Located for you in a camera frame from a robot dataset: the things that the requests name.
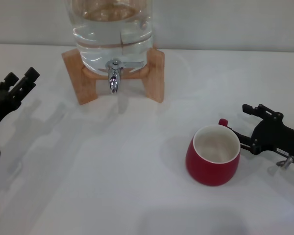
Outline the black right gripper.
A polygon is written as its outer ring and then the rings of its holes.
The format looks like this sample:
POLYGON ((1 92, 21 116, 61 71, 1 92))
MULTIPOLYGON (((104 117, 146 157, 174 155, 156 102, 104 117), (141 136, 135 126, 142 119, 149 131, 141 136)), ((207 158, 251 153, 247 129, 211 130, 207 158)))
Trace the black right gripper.
POLYGON ((254 155, 264 151, 273 151, 286 158, 294 157, 294 130, 283 124, 284 115, 282 113, 275 112, 263 104, 254 108, 243 104, 242 109, 244 113, 259 117, 263 121, 255 127, 251 137, 230 128, 238 137, 241 148, 254 155))

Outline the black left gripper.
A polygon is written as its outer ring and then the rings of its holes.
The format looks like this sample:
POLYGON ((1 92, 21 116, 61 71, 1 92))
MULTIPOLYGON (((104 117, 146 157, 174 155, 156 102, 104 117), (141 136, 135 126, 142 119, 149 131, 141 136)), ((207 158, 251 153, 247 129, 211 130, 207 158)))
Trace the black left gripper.
POLYGON ((39 76, 40 74, 30 67, 20 81, 10 72, 4 81, 0 82, 0 122, 20 107, 20 100, 23 100, 36 86, 35 81, 39 76))

